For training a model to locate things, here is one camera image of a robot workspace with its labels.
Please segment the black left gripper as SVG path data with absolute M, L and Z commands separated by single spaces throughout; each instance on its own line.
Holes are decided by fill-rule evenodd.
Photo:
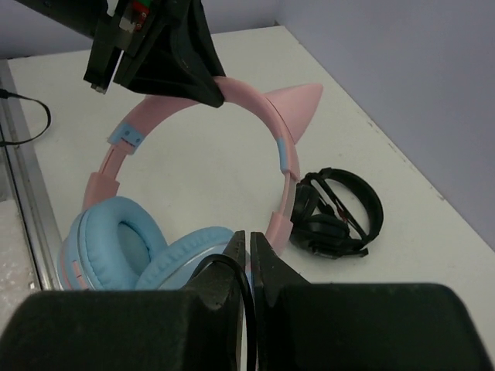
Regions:
M 92 39 L 84 80 L 140 94 L 181 97 L 210 107 L 225 98 L 225 76 L 201 1 L 84 1 Z

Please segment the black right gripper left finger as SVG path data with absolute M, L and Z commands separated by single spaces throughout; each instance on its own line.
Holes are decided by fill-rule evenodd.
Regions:
M 245 234 L 177 291 L 41 291 L 1 337 L 3 370 L 239 370 Z

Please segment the pink blue cat-ear headphones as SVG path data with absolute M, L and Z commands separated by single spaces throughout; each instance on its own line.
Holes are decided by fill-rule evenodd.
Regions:
M 291 215 L 300 179 L 296 144 L 312 120 L 323 88 L 311 83 L 263 94 L 230 77 L 215 79 L 224 99 L 260 118 L 278 147 L 284 189 L 265 237 L 277 255 L 292 232 Z M 64 290 L 176 290 L 199 262 L 225 251 L 233 232 L 221 226 L 196 230 L 168 243 L 154 219 L 136 202 L 118 195 L 118 172 L 165 119 L 191 107 L 178 97 L 146 97 L 114 129 L 98 171 L 88 179 L 82 210 L 56 260 Z

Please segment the aluminium table edge rail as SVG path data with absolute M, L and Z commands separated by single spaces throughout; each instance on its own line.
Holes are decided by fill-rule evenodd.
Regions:
M 1 60 L 1 88 L 17 93 L 8 60 Z M 20 100 L 1 103 L 1 138 L 18 141 L 30 137 Z M 43 290 L 61 289 L 56 271 L 62 240 L 34 143 L 1 148 L 6 157 L 8 184 L 18 205 L 28 252 L 36 271 L 36 283 Z

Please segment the black headphones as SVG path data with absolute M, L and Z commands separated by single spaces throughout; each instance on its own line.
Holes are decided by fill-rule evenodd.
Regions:
M 330 181 L 357 197 L 367 214 L 368 231 L 331 189 Z M 291 242 L 311 254 L 334 260 L 365 257 L 369 254 L 367 245 L 382 229 L 384 209 L 378 194 L 360 176 L 343 169 L 323 168 L 307 173 L 297 184 L 291 222 Z

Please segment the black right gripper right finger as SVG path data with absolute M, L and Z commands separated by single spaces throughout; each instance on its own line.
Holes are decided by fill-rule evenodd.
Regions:
M 251 234 L 262 370 L 492 370 L 460 298 L 440 284 L 313 284 Z

